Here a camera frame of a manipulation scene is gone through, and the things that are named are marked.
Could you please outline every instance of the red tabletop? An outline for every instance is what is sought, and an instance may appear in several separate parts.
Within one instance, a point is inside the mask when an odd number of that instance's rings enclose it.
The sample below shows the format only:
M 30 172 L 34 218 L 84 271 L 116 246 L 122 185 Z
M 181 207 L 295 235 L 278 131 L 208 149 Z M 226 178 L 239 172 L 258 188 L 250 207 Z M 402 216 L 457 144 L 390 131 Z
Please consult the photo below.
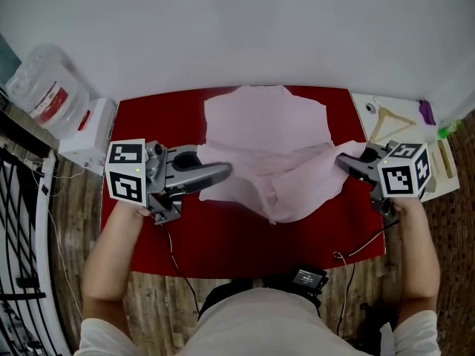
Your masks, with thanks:
M 365 142 L 358 114 L 348 90 L 287 87 L 294 95 L 327 106 L 335 145 L 352 139 Z M 122 101 L 112 140 L 145 138 L 167 148 L 203 144 L 205 100 L 235 88 L 207 88 L 164 93 Z M 333 252 L 348 254 L 381 228 L 381 216 L 370 207 L 370 186 L 348 178 L 342 192 L 305 219 L 271 226 L 237 203 L 200 202 L 198 194 L 184 198 L 182 217 L 165 224 L 173 241 L 174 257 L 186 277 L 250 278 L 287 273 L 296 265 L 332 268 L 341 265 Z M 102 227 L 115 200 L 102 193 Z M 348 262 L 384 254 L 380 236 Z M 138 239 L 132 269 L 177 275 L 164 228 L 146 219 Z

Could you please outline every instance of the wooden hanger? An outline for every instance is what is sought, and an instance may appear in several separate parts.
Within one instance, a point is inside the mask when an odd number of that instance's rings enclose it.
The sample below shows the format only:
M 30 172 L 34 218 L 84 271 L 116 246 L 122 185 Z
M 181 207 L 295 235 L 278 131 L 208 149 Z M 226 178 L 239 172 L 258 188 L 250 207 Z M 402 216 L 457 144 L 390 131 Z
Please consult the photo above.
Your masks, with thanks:
M 416 123 L 412 120 L 406 119 L 405 117 L 395 115 L 391 111 L 389 111 L 387 108 L 379 106 L 379 120 L 378 123 L 376 124 L 376 127 L 374 128 L 373 133 L 371 134 L 370 137 L 370 142 L 378 142 L 382 141 L 383 139 L 388 138 L 389 136 L 392 136 L 394 134 L 398 134 L 399 132 L 402 132 L 404 129 L 408 129 L 409 127 L 412 127 L 413 125 L 416 125 Z M 379 131 L 381 130 L 381 126 L 383 125 L 384 118 L 386 117 L 392 117 L 393 119 L 399 120 L 401 122 L 407 123 L 405 127 L 402 127 L 398 129 L 397 131 L 394 131 L 392 133 L 387 134 L 386 136 L 383 136 L 381 139 L 377 139 L 376 137 L 378 136 Z

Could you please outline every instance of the white t-shirt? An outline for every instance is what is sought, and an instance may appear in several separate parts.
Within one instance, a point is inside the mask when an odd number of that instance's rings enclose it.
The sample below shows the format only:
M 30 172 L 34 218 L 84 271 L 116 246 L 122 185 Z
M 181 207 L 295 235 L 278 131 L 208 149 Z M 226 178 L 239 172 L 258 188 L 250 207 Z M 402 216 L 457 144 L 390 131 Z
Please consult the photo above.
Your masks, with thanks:
M 394 333 L 381 329 L 381 355 L 440 355 L 437 317 L 422 311 Z M 138 355 L 138 348 L 119 329 L 99 319 L 82 322 L 76 356 Z M 205 311 L 179 356 L 366 355 L 333 334 L 315 306 L 298 295 L 273 289 L 252 289 L 233 295 Z

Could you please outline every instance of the person's arm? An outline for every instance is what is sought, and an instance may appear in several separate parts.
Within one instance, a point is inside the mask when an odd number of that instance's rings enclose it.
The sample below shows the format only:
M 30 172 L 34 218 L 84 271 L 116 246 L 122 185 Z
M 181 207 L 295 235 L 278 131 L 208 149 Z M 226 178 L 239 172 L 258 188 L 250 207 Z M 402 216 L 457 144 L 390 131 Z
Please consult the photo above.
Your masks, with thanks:
M 440 267 L 428 219 L 417 198 L 393 200 L 402 238 L 402 307 L 398 326 L 425 310 L 436 311 Z
M 117 202 L 89 255 L 82 278 L 84 319 L 104 320 L 129 337 L 122 301 L 135 244 L 148 214 L 139 206 Z

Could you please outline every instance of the purple object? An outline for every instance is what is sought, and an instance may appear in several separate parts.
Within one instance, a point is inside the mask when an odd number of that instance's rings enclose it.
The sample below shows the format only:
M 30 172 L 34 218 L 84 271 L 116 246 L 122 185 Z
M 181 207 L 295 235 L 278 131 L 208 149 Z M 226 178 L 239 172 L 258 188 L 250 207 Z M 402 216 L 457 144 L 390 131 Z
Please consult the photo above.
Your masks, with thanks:
M 433 118 L 432 107 L 427 100 L 419 100 L 419 112 L 421 113 L 422 117 L 424 117 L 424 121 L 428 125 L 435 125 L 436 120 Z

